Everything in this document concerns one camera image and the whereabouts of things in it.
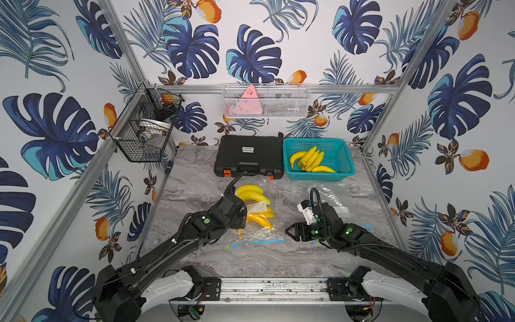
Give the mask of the clear bag with banana peel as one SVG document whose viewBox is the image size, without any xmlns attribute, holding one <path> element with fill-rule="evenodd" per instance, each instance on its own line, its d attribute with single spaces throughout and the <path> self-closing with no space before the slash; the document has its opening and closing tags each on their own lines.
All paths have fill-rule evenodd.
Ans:
<svg viewBox="0 0 515 322">
<path fill-rule="evenodd" d="M 246 204 L 245 228 L 230 229 L 221 239 L 223 248 L 230 250 L 239 246 L 284 243 L 284 234 L 279 232 L 280 223 L 275 212 L 265 201 Z"/>
</svg>

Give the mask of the yellow banana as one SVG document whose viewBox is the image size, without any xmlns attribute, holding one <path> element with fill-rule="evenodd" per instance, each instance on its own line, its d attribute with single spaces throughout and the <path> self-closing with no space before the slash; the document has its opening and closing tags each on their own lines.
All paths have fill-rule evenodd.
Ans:
<svg viewBox="0 0 515 322">
<path fill-rule="evenodd" d="M 301 167 L 301 168 L 305 168 L 306 167 L 306 158 L 305 156 L 308 154 L 308 152 L 304 151 L 304 152 L 297 152 L 295 154 L 293 154 L 291 157 L 290 157 L 290 167 L 293 169 L 295 167 L 295 165 Z"/>
<path fill-rule="evenodd" d="M 307 153 L 300 159 L 299 166 L 306 168 L 308 166 L 308 161 L 312 158 L 312 156 L 316 153 L 317 147 L 312 147 Z"/>
<path fill-rule="evenodd" d="M 315 166 L 314 169 L 312 169 L 313 173 L 336 173 L 335 170 L 329 168 L 328 166 Z"/>
</svg>

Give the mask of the clear zip-top bag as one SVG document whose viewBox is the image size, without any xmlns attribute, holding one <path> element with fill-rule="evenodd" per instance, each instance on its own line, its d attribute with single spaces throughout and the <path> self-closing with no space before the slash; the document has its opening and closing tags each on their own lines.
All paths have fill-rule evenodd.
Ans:
<svg viewBox="0 0 515 322">
<path fill-rule="evenodd" d="M 342 219 L 343 222 L 353 223 L 361 226 L 369 232 L 372 232 L 374 226 L 371 224 L 370 220 L 361 217 L 359 213 L 356 213 L 356 206 L 351 204 L 349 198 L 347 198 L 343 192 L 344 185 L 329 183 L 323 185 L 321 183 L 315 183 L 309 185 L 306 189 L 307 193 L 311 192 L 312 188 L 316 188 L 320 194 L 323 203 L 328 203 L 335 209 L 338 217 Z"/>
</svg>

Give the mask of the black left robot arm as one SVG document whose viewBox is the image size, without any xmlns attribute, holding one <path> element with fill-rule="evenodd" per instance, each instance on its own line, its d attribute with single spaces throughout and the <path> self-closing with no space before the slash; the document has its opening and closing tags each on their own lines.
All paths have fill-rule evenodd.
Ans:
<svg viewBox="0 0 515 322">
<path fill-rule="evenodd" d="M 97 275 L 94 307 L 102 321 L 136 321 L 145 303 L 144 291 L 170 265 L 207 244 L 214 244 L 228 229 L 243 229 L 245 203 L 234 195 L 220 198 L 209 210 L 186 215 L 178 231 L 146 255 Z"/>
</svg>

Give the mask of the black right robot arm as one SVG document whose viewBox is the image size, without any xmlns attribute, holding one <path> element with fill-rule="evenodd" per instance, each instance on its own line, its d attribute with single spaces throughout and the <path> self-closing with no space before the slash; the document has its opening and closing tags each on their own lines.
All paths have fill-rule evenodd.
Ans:
<svg viewBox="0 0 515 322">
<path fill-rule="evenodd" d="M 295 241 L 318 241 L 337 252 L 349 253 L 393 273 L 383 276 L 371 268 L 357 267 L 347 278 L 330 278 L 331 301 L 386 299 L 414 309 L 432 321 L 474 321 L 480 299 L 463 270 L 417 258 L 396 248 L 367 229 L 344 222 L 328 203 L 305 200 L 298 206 L 304 221 L 286 234 Z"/>
</svg>

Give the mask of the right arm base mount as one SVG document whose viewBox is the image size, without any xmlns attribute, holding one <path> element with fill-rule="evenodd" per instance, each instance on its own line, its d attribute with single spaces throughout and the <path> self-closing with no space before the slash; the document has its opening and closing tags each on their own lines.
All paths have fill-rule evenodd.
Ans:
<svg viewBox="0 0 515 322">
<path fill-rule="evenodd" d="M 348 277 L 328 278 L 325 292 L 330 301 L 369 301 L 373 298 L 363 287 L 365 275 L 371 268 L 357 267 Z"/>
</svg>

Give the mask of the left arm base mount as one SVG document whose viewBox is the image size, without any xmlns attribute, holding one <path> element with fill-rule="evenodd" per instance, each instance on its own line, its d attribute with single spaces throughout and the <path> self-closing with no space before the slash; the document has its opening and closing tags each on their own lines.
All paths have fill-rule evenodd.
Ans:
<svg viewBox="0 0 515 322">
<path fill-rule="evenodd" d="M 220 300 L 222 280 L 216 276 L 203 276 L 194 266 L 181 268 L 191 279 L 192 286 L 181 297 L 175 295 L 173 301 L 218 301 Z"/>
</svg>

